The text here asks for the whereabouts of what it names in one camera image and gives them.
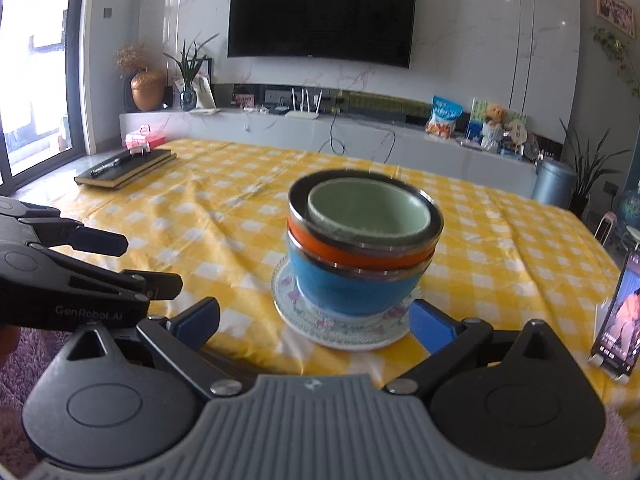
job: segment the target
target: tablecloth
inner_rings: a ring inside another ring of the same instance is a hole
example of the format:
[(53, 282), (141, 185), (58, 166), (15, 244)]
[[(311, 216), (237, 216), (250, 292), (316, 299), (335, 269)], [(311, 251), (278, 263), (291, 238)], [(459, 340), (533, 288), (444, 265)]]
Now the tablecloth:
[(517, 329), (549, 322), (605, 403), (640, 435), (640, 372), (613, 383), (586, 365), (594, 306), (613, 294), (618, 270), (571, 213), (461, 180), (349, 157), (232, 142), (175, 140), (177, 159), (120, 191), (78, 187), (52, 205), (89, 226), (121, 232), (120, 258), (67, 251), (112, 270), (178, 272), (174, 301), (152, 314), (175, 315), (204, 296), (220, 302), (209, 349), (287, 374), (369, 373), (383, 384), (427, 357), (411, 336), (372, 352), (318, 346), (289, 329), (270, 294), (286, 253), (287, 191), (300, 176), (327, 168), (379, 171), (433, 197), (445, 227), (422, 295), (457, 319), (481, 317)]

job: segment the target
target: black book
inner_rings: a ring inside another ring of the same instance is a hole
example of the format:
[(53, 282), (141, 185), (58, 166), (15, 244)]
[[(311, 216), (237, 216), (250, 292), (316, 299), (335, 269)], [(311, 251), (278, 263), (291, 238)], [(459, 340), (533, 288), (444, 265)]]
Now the black book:
[(171, 150), (151, 150), (135, 155), (126, 150), (96, 164), (74, 177), (74, 180), (76, 184), (115, 188), (173, 158), (175, 154)]

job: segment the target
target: orange bowl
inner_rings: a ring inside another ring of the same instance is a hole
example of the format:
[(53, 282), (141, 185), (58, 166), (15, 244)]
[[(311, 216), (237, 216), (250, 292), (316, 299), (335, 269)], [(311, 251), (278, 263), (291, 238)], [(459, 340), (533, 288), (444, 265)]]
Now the orange bowl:
[(421, 262), (431, 258), (436, 248), (435, 245), (428, 249), (415, 254), (406, 256), (367, 256), (365, 254), (348, 253), (336, 247), (325, 244), (315, 238), (302, 225), (297, 224), (290, 218), (287, 218), (287, 226), (291, 235), (296, 241), (307, 251), (315, 254), (325, 261), (339, 264), (345, 267), (354, 267), (355, 269), (367, 270), (397, 270), (408, 269), (416, 266)]

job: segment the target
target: bowl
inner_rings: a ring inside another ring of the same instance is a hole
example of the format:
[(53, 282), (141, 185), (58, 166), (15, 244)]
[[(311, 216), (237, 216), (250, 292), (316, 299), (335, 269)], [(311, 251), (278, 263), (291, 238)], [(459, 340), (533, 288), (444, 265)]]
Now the bowl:
[(431, 223), (422, 200), (402, 187), (370, 178), (332, 178), (306, 199), (308, 218), (330, 236), (377, 245), (405, 245)]
[(291, 232), (288, 241), (300, 293), (319, 308), (342, 316), (374, 316), (400, 303), (431, 263), (429, 259), (403, 270), (355, 269), (313, 256)]
[(316, 238), (301, 223), (296, 222), (291, 216), (287, 219), (287, 226), (291, 235), (307, 252), (332, 264), (339, 264), (346, 267), (356, 267), (366, 270), (407, 269), (431, 258), (435, 251), (435, 246), (430, 246), (424, 248), (424, 250), (419, 253), (407, 254), (405, 256), (389, 256), (388, 254), (371, 256), (370, 254), (358, 254), (343, 251), (324, 243), (322, 240)]
[[(307, 199), (311, 190), (318, 184), (336, 178), (367, 178), (379, 182), (394, 184), (407, 190), (429, 209), (431, 222), (426, 231), (422, 232), (414, 239), (409, 239), (403, 245), (397, 244), (371, 244), (361, 242), (349, 237), (340, 236), (336, 233), (327, 233), (320, 226), (317, 226), (308, 219)], [(409, 254), (423, 253), (436, 245), (444, 227), (444, 218), (433, 200), (425, 192), (410, 184), (402, 182), (380, 173), (369, 173), (361, 170), (325, 170), (308, 174), (293, 183), (289, 189), (289, 222), (305, 228), (317, 240), (343, 250), (345, 252), (365, 254), (373, 257), (397, 257)]]

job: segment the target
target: trash can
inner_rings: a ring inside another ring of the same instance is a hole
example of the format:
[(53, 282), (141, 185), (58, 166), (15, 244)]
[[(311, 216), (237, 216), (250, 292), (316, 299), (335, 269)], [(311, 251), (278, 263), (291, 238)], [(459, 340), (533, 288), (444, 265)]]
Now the trash can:
[(536, 174), (538, 178), (531, 198), (543, 204), (567, 209), (578, 174), (566, 164), (549, 159), (536, 165)]

